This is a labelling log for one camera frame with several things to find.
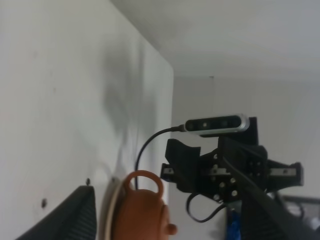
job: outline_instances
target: black wire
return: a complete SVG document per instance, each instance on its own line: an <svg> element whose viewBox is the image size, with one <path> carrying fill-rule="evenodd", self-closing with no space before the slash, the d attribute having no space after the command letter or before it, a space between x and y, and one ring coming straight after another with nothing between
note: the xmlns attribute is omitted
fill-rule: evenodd
<svg viewBox="0 0 320 240"><path fill-rule="evenodd" d="M164 134L164 133L169 133L169 132L185 132L185 127L184 125L180 125L180 126L173 126L173 127L170 127L170 128L166 128L166 129L163 129L161 131L158 131L157 133L153 134L144 144L143 146L141 147L140 149L140 152L138 154L138 157L136 158L136 161L135 161L135 165L134 165L134 170L137 171L139 169L139 162L140 162L140 158L141 158L141 155L143 153L143 151L145 150L145 148L147 147L147 145L153 140L155 139L157 136L161 135L161 134ZM134 178L134 187L135 189L137 190L138 189L138 178L135 177Z"/></svg>
<svg viewBox="0 0 320 240"><path fill-rule="evenodd" d="M218 206L211 214L210 216L208 216L207 218L203 219L203 220L199 220L197 218L195 218L194 216L192 216L192 214L190 213L190 203L191 200L198 196L198 193L191 193L190 196L187 198L186 203L185 203L185 210L188 213L188 215L190 216L190 218L192 218L193 220L195 220L197 223L205 223L209 220L211 220L218 212L220 212L222 209L226 208L227 206L224 204L221 204L220 206Z"/></svg>

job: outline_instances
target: black plastic part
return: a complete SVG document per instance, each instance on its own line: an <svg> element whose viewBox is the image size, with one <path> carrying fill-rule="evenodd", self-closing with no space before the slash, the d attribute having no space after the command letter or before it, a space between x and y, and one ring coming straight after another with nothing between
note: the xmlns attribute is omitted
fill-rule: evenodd
<svg viewBox="0 0 320 240"><path fill-rule="evenodd" d="M252 180L234 165L244 150L231 139L221 137L218 141L218 159L238 183L242 199L241 239L245 240L317 240L319 235L305 226L272 200Z"/></svg>
<svg viewBox="0 0 320 240"><path fill-rule="evenodd" d="M96 234L95 190L80 186L17 240L95 240Z"/></svg>
<svg viewBox="0 0 320 240"><path fill-rule="evenodd" d="M266 189L268 192L275 192L280 189L292 187L292 186L303 186L304 185L304 174L303 167L300 162L296 162L291 165L285 165L280 162L268 160L267 161L268 168L292 168L296 170L296 176L272 176L269 177L267 181Z"/></svg>
<svg viewBox="0 0 320 240"><path fill-rule="evenodd" d="M184 145L176 139L169 139L166 145L165 158L174 169L177 188L194 193L197 184L197 159L200 147Z"/></svg>
<svg viewBox="0 0 320 240"><path fill-rule="evenodd" d="M235 133L201 135L201 137L203 138L227 137L229 139L235 140L242 144L257 146L259 145L257 118L249 117L249 121L250 121L250 126L246 131L235 132Z"/></svg>
<svg viewBox="0 0 320 240"><path fill-rule="evenodd" d="M237 152L228 152L228 158L232 164L248 178L250 178L263 191L275 192L292 186L303 184L303 168L300 163L285 165L268 159L268 154L263 146L247 145L229 138L229 148L237 147ZM176 139L167 142L166 159L170 164L163 164L161 179L176 183L176 187L184 193L198 193L210 199L218 194L217 202L226 204L240 200L239 195L232 195L238 191L237 182L231 182L231 175L212 176L210 171L216 165L223 168L221 162L215 159L219 155L218 149L200 156L200 148L189 147ZM270 168L295 168L297 176L270 176Z"/></svg>

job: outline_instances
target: white ceiling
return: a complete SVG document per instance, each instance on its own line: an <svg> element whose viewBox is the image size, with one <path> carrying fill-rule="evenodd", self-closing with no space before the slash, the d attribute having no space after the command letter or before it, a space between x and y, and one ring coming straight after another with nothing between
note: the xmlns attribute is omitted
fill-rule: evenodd
<svg viewBox="0 0 320 240"><path fill-rule="evenodd" d="M320 76L318 0L113 0L176 76Z"/></svg>

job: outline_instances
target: orange teapot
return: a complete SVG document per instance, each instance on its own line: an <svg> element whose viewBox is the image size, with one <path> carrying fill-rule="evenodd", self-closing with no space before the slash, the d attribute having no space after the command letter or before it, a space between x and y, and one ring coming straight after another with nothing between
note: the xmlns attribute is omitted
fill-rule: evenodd
<svg viewBox="0 0 320 240"><path fill-rule="evenodd" d="M153 180L158 192L133 190L130 181L138 176ZM177 233L176 225L170 223L168 206L162 200L164 186L157 175L134 171L126 177L123 187L126 195L115 218L113 240L167 240Z"/></svg>

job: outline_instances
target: teapot handle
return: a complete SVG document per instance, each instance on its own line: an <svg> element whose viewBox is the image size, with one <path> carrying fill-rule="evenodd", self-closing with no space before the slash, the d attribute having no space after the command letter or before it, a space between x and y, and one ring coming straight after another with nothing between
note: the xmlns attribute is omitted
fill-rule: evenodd
<svg viewBox="0 0 320 240"><path fill-rule="evenodd" d="M129 192L133 192L134 190L130 187L130 181L131 179L135 178L135 177L146 177L148 179L153 180L156 185L158 186L158 192L157 192L157 196L159 198L162 197L163 193L164 193L164 185L162 184L161 179L155 175L154 173L150 172L150 171L145 171L145 170L138 170L138 171L133 171L132 173L130 173L124 180L123 182L123 186L124 189L127 193Z"/></svg>

